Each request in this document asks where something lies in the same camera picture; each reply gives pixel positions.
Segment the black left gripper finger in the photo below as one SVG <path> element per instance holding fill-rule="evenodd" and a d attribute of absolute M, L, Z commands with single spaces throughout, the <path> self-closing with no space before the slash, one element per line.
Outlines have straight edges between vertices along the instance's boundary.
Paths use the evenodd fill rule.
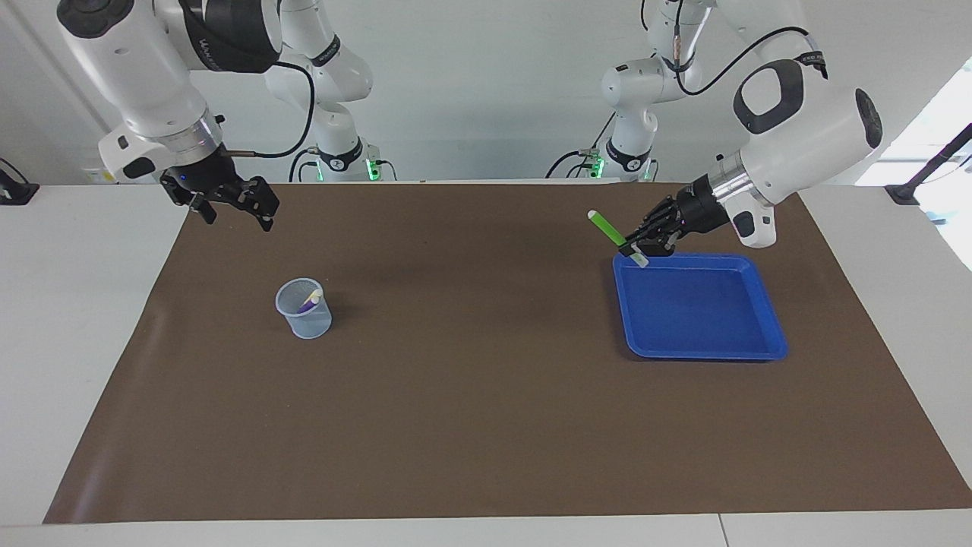
<path fill-rule="evenodd" d="M 671 233 L 681 231 L 681 213 L 676 198 L 667 196 L 645 215 L 641 225 L 626 236 L 628 245 L 635 239 L 645 236 L 655 236 L 656 233 Z"/>
<path fill-rule="evenodd" d="M 655 236 L 645 236 L 641 239 L 633 239 L 630 246 L 636 253 L 642 254 L 646 258 L 667 257 L 676 251 L 679 232 L 656 233 Z"/>

